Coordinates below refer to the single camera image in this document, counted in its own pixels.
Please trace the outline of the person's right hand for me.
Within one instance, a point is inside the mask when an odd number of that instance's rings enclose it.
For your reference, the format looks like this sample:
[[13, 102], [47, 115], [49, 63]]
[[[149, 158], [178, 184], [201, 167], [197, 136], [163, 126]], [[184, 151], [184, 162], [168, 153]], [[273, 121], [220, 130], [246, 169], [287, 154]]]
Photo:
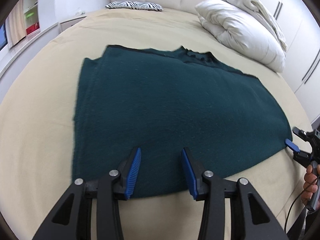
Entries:
[[304, 192], [301, 195], [302, 203], [306, 206], [308, 201], [312, 198], [313, 194], [317, 192], [318, 186], [316, 185], [316, 178], [317, 176], [312, 173], [313, 168], [309, 165], [306, 168], [306, 174], [304, 176], [304, 185], [303, 190]]

